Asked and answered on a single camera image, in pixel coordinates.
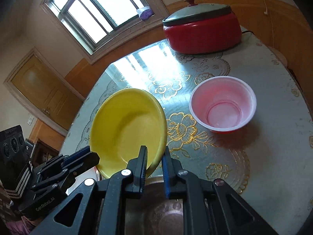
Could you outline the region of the floral plastic tablecloth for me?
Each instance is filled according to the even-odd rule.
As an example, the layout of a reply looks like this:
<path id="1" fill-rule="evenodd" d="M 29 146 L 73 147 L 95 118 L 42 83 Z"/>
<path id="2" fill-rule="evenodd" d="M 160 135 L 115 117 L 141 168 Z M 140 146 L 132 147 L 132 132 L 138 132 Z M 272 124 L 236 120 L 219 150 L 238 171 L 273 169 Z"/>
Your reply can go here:
<path id="1" fill-rule="evenodd" d="M 159 101 L 169 151 L 185 169 L 225 180 L 277 233 L 312 234 L 312 113 L 294 78 L 251 31 L 215 54 L 181 54 L 162 40 L 111 63 L 61 154 L 89 144 L 100 106 L 125 88 Z"/>

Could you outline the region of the window with metal frame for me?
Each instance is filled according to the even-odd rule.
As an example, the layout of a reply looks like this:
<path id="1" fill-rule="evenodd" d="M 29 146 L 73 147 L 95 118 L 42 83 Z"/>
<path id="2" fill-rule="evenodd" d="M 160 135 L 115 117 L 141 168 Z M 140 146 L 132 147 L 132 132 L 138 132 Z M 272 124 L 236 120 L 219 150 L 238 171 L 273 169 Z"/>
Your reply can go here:
<path id="1" fill-rule="evenodd" d="M 142 21 L 136 10 L 145 6 L 154 15 Z M 42 0 L 41 7 L 91 64 L 169 14 L 162 0 Z"/>

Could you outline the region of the purple cloth on sill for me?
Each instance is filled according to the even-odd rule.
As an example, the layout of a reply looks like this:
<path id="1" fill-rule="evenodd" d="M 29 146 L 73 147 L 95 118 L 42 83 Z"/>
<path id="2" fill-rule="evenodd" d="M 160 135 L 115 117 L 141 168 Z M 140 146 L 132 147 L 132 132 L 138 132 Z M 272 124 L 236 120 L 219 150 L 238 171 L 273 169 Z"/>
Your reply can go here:
<path id="1" fill-rule="evenodd" d="M 141 7 L 136 12 L 142 21 L 146 21 L 154 15 L 153 10 L 149 6 Z"/>

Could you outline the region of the white light switch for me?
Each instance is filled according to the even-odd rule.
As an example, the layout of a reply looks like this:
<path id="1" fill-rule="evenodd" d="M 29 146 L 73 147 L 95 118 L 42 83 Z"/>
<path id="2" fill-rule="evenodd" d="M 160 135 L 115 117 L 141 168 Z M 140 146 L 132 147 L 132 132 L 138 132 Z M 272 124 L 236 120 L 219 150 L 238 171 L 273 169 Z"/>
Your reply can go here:
<path id="1" fill-rule="evenodd" d="M 29 126 L 31 126 L 33 120 L 34 120 L 34 116 L 33 116 L 33 115 L 30 115 L 27 124 L 28 124 Z"/>

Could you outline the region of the wooden door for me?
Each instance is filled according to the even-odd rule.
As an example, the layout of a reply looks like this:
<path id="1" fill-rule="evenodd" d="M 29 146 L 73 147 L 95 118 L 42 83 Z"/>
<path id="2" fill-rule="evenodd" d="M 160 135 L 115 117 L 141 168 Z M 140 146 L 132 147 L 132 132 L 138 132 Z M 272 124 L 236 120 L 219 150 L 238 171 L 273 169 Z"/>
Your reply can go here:
<path id="1" fill-rule="evenodd" d="M 36 48 L 10 71 L 4 85 L 27 111 L 63 136 L 85 100 Z"/>

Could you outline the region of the red electric cooking pot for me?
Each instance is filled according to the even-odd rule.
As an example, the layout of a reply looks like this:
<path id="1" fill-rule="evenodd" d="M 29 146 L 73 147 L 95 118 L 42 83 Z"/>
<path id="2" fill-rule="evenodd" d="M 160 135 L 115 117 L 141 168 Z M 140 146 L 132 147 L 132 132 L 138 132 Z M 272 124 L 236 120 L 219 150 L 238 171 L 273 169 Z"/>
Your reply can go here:
<path id="1" fill-rule="evenodd" d="M 240 43 L 242 36 L 238 18 L 233 12 L 191 23 L 164 26 L 163 31 L 174 51 L 192 55 L 232 48 Z"/>

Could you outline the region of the red plastic bowl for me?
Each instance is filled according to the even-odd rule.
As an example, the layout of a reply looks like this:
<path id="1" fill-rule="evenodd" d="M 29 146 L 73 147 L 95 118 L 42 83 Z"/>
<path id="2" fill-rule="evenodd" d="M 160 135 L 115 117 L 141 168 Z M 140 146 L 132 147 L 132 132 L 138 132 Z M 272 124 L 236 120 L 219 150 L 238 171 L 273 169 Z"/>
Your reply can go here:
<path id="1" fill-rule="evenodd" d="M 195 120 L 212 132 L 227 134 L 253 118 L 257 99 L 252 88 L 232 76 L 206 79 L 192 91 L 189 110 Z"/>

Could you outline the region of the grey pot lid red knob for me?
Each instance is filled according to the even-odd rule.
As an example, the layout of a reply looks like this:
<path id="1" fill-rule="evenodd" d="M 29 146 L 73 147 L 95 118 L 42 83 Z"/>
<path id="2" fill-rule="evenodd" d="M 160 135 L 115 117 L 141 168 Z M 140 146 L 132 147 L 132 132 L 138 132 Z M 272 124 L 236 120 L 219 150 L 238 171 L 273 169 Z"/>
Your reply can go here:
<path id="1" fill-rule="evenodd" d="M 232 12 L 231 7 L 225 4 L 196 4 L 195 0 L 186 0 L 186 2 L 189 3 L 187 7 L 172 13 L 167 18 L 162 20 L 164 26 L 171 27 L 175 25 L 192 23 L 217 16 L 228 15 Z"/>

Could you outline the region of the stainless steel basin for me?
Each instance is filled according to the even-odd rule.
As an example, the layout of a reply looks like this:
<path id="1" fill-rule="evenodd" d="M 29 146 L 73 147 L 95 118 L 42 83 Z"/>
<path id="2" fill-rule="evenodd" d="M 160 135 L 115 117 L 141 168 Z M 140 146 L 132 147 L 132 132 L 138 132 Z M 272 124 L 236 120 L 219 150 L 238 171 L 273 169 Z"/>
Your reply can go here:
<path id="1" fill-rule="evenodd" d="M 148 178 L 143 196 L 127 201 L 125 234 L 183 234 L 183 200 L 167 199 L 162 176 Z"/>

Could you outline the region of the yellow plastic bowl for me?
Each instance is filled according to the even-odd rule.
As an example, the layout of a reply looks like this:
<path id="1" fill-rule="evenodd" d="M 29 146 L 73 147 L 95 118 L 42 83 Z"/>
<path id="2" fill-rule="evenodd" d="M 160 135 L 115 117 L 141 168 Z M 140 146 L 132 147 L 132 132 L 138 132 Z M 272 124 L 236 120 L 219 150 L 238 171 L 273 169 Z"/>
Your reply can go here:
<path id="1" fill-rule="evenodd" d="M 110 178 L 138 157 L 142 145 L 148 149 L 146 175 L 150 176 L 167 145 L 165 112 L 145 90 L 119 90 L 101 105 L 91 126 L 89 146 L 100 158 L 98 171 Z"/>

